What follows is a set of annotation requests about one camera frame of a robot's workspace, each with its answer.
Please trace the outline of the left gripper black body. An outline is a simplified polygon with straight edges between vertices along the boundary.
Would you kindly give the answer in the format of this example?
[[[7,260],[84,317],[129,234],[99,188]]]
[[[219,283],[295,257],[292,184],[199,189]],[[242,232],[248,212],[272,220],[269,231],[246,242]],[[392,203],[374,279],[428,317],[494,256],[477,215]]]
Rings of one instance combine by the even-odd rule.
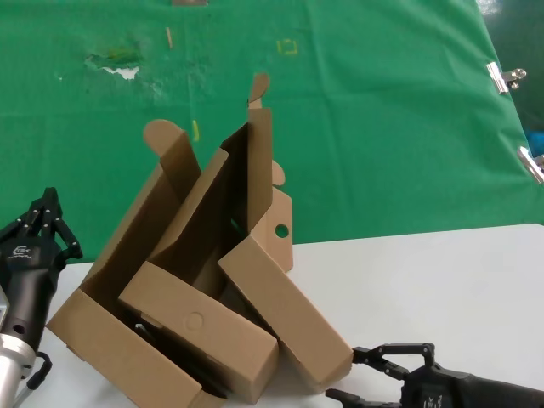
[[[40,344],[58,286],[60,253],[55,241],[41,236],[1,242],[1,288],[9,303],[2,334],[31,347]]]

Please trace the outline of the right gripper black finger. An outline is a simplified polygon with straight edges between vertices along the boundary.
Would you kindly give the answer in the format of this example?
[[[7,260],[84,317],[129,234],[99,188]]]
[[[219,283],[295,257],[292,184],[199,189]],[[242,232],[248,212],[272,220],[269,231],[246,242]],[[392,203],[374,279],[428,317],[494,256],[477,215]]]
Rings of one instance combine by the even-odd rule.
[[[410,372],[394,362],[388,355],[420,355],[425,366],[435,364],[435,346],[432,343],[386,343],[375,348],[353,348],[353,364],[363,364],[392,378],[406,378]]]
[[[400,408],[399,402],[369,401],[340,389],[329,388],[325,391],[329,399],[339,401],[343,408]]]

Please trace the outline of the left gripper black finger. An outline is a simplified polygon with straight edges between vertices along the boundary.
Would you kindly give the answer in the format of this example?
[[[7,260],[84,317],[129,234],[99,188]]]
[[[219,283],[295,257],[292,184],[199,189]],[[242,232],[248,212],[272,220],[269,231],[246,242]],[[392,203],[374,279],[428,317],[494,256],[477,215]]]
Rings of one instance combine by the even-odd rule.
[[[13,238],[41,236],[52,240],[54,188],[48,187],[42,196],[34,200],[29,209],[1,230],[1,242]]]
[[[43,194],[42,237],[54,240],[58,236],[66,249],[60,252],[62,259],[82,259],[79,241],[63,220],[63,211],[56,189],[46,189]]]

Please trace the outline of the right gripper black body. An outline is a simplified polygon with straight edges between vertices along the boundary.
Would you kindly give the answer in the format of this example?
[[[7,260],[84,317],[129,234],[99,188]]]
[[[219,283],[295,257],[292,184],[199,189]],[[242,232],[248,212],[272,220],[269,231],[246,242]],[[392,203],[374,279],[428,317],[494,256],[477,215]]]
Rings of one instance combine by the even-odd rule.
[[[440,366],[410,373],[401,389],[403,407],[542,407],[543,392]]]

